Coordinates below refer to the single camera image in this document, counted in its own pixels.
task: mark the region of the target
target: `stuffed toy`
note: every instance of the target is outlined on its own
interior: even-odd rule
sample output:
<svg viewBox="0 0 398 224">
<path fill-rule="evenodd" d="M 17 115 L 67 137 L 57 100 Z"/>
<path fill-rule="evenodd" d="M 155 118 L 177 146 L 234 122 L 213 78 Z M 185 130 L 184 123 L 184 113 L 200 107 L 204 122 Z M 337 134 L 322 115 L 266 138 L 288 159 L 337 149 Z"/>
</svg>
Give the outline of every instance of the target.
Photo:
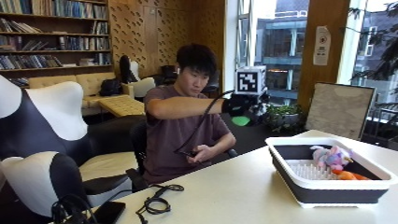
<svg viewBox="0 0 398 224">
<path fill-rule="evenodd" d="M 318 167 L 330 166 L 333 170 L 342 170 L 344 167 L 352 162 L 352 151 L 342 147 L 334 146 L 326 149 L 321 146 L 313 146 L 313 160 Z"/>
</svg>

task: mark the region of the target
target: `wall panel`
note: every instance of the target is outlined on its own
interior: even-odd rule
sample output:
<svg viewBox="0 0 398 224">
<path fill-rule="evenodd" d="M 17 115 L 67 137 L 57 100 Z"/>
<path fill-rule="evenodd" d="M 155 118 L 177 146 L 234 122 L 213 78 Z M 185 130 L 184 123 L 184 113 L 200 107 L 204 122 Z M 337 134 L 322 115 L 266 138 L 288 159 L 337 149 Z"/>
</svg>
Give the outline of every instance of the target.
<svg viewBox="0 0 398 224">
<path fill-rule="evenodd" d="M 225 0 L 109 0 L 116 73 L 125 54 L 140 64 L 140 76 L 176 63 L 180 46 L 208 45 L 222 65 Z"/>
</svg>

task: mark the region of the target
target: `black cable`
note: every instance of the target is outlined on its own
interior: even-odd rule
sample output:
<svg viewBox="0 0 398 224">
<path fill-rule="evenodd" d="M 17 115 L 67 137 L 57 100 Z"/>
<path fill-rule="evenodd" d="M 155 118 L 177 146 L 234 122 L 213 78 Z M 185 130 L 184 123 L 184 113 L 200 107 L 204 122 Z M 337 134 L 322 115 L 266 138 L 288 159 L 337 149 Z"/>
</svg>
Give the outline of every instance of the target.
<svg viewBox="0 0 398 224">
<path fill-rule="evenodd" d="M 180 151 L 180 150 L 188 145 L 188 143 L 190 142 L 193 136 L 196 135 L 196 133 L 197 133 L 197 131 L 198 131 L 198 128 L 200 128 L 200 125 L 201 125 L 201 123 L 204 122 L 204 120 L 205 120 L 205 118 L 206 118 L 206 116 L 208 116 L 208 114 L 209 114 L 209 111 L 210 111 L 210 109 L 212 109 L 212 107 L 213 107 L 216 101 L 221 98 L 221 96 L 224 96 L 224 95 L 226 95 L 226 94 L 229 94 L 229 93 L 233 93 L 233 92 L 234 92 L 234 91 L 226 91 L 226 92 L 224 92 L 218 97 L 214 98 L 214 100 L 212 101 L 212 103 L 210 103 L 209 106 L 206 107 L 206 110 L 204 111 L 204 114 L 202 114 L 202 116 L 201 116 L 201 118 L 200 118 L 200 121 L 198 121 L 198 125 L 197 125 L 197 127 L 196 127 L 196 130 L 192 132 L 192 134 L 190 134 L 190 136 L 188 137 L 188 139 L 187 139 L 187 141 L 184 142 L 184 144 L 175 150 L 175 153 L 180 153 L 180 154 L 183 154 L 183 155 L 185 155 L 185 156 L 194 157 L 194 154 L 193 154 L 192 152 L 185 152 L 185 151 Z"/>
<path fill-rule="evenodd" d="M 79 220 L 79 223 L 88 223 L 87 213 L 84 213 L 81 206 L 84 207 L 85 211 L 88 211 L 95 223 L 99 223 L 97 219 L 93 215 L 93 212 L 91 210 L 91 206 L 88 205 L 87 201 L 83 200 L 75 194 L 65 195 L 57 202 L 55 202 L 52 204 L 51 217 L 52 217 L 53 223 L 55 224 L 71 223 L 69 221 L 73 222 L 73 220 L 76 220 L 76 218 Z"/>
<path fill-rule="evenodd" d="M 145 211 L 152 215 L 159 215 L 159 214 L 163 214 L 172 210 L 172 206 L 171 206 L 169 202 L 164 198 L 161 198 L 161 195 L 165 193 L 165 191 L 169 189 L 173 191 L 184 191 L 184 186 L 181 186 L 181 185 L 168 185 L 168 186 L 152 185 L 151 187 L 157 187 L 161 189 L 155 193 L 152 198 L 147 198 L 147 200 L 144 202 L 144 206 L 136 212 L 136 214 L 140 218 L 141 224 L 148 223 L 148 221 L 145 220 L 145 218 L 143 216 L 143 213 Z M 163 209 L 153 208 L 153 207 L 151 207 L 151 203 L 163 203 L 164 208 Z"/>
</svg>

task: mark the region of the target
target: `paper sign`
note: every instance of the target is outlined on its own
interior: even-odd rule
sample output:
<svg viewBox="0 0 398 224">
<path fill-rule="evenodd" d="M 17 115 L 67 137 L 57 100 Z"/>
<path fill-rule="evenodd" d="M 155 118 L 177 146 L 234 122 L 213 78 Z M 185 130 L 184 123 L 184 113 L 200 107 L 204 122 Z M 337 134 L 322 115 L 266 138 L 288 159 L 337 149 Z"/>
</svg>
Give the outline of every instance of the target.
<svg viewBox="0 0 398 224">
<path fill-rule="evenodd" d="M 313 51 L 313 64 L 328 65 L 329 51 L 332 47 L 332 33 L 326 26 L 318 26 L 316 28 L 316 40 Z"/>
</svg>

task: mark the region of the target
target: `sofa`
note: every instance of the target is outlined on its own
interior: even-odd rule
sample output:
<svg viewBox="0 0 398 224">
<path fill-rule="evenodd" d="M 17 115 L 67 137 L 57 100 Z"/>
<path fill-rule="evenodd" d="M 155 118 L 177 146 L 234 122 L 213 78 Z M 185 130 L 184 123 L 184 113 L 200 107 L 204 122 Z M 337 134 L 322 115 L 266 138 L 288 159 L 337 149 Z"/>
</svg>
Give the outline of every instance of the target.
<svg viewBox="0 0 398 224">
<path fill-rule="evenodd" d="M 105 79 L 115 78 L 115 73 L 91 73 L 80 75 L 68 75 L 68 76 L 55 76 L 55 77 L 31 77 L 28 79 L 28 87 L 31 89 L 43 88 L 52 86 L 57 83 L 73 81 L 77 82 L 84 89 L 84 99 L 83 99 L 83 115 L 95 115 L 101 113 L 101 108 L 99 101 L 109 97 L 120 97 L 123 95 L 129 95 L 135 99 L 133 86 L 127 86 L 123 84 L 124 94 L 101 96 L 100 89 L 101 84 Z"/>
</svg>

